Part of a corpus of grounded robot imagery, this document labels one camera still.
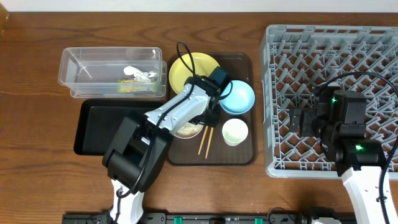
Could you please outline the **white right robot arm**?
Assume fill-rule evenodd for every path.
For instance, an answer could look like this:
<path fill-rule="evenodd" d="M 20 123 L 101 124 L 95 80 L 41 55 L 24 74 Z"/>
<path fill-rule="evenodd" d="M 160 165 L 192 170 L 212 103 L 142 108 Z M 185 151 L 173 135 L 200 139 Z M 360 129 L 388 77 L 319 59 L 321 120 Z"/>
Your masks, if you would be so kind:
<path fill-rule="evenodd" d="M 353 204 L 358 223 L 397 223 L 391 198 L 388 161 L 382 145 L 366 138 L 366 98 L 338 86 L 318 89 L 314 109 L 291 109 L 291 133 L 315 137 L 334 162 Z"/>

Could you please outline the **white tissue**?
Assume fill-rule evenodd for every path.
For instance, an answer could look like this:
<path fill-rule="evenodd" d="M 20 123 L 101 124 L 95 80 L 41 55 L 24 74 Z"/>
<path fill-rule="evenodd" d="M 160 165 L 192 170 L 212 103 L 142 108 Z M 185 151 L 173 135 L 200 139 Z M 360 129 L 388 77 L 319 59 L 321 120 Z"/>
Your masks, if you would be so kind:
<path fill-rule="evenodd" d="M 129 76 L 130 79 L 140 82 L 155 82 L 157 81 L 157 73 L 155 72 L 143 72 L 136 67 L 126 66 L 123 69 L 125 75 Z"/>

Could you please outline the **green snack wrapper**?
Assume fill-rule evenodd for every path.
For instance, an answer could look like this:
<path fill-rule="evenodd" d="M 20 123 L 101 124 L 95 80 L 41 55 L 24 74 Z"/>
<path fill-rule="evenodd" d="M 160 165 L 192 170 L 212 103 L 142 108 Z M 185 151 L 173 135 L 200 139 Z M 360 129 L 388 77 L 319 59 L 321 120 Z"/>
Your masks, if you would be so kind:
<path fill-rule="evenodd" d="M 142 82 L 139 80 L 118 80 L 118 91 L 130 93 L 138 91 L 155 91 L 156 82 Z"/>

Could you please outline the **white cup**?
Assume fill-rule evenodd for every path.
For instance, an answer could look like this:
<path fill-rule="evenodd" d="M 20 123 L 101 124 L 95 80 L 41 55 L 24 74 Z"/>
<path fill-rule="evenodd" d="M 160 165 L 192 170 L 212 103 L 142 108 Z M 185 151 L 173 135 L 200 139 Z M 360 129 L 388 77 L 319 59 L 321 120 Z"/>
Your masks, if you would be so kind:
<path fill-rule="evenodd" d="M 227 145 L 237 146 L 247 138 L 249 130 L 243 120 L 233 118 L 224 123 L 221 132 Z"/>

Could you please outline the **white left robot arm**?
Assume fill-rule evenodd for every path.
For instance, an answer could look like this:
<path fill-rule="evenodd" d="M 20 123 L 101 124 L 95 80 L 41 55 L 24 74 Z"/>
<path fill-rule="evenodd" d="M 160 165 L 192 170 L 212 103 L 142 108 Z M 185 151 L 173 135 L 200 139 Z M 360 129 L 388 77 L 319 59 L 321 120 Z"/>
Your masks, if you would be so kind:
<path fill-rule="evenodd" d="M 217 125 L 218 102 L 227 86 L 227 78 L 195 75 L 161 107 L 124 117 L 102 160 L 114 187 L 113 223 L 141 219 L 144 192 L 162 170 L 175 133 L 188 122 Z"/>

